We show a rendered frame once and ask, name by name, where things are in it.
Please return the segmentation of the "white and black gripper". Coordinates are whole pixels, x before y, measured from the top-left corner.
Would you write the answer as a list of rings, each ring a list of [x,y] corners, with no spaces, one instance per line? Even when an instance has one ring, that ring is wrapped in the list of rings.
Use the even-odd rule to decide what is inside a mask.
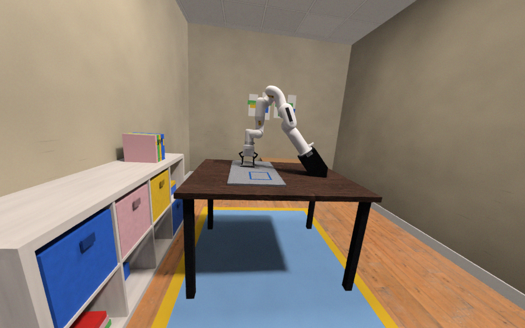
[[[242,156],[241,156],[241,153],[242,153]],[[255,157],[254,157],[254,154],[256,154]],[[244,149],[244,148],[242,148],[242,152],[239,152],[239,155],[242,158],[242,162],[243,162],[243,157],[244,156],[253,157],[253,162],[254,162],[254,159],[257,157],[258,154],[256,152],[254,152],[254,149]]]

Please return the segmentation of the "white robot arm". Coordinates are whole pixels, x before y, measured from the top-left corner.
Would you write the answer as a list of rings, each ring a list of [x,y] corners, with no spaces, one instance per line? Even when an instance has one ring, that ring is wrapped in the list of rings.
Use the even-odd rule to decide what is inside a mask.
[[[286,100],[283,92],[280,91],[280,89],[277,87],[269,86],[265,88],[265,95],[266,96],[264,98],[260,97],[256,101],[256,129],[245,130],[246,145],[244,145],[243,148],[254,149],[254,146],[252,146],[253,144],[255,144],[253,139],[261,138],[263,136],[265,109],[268,108],[272,104],[272,102],[275,101],[278,114],[280,118],[283,118],[281,128],[299,152],[299,157],[304,156],[309,151],[311,151],[311,146],[314,143],[307,144],[304,138],[301,136],[300,132],[297,130],[297,128],[295,128],[297,125],[297,121],[296,117],[294,116],[294,110],[289,103],[285,104]]]

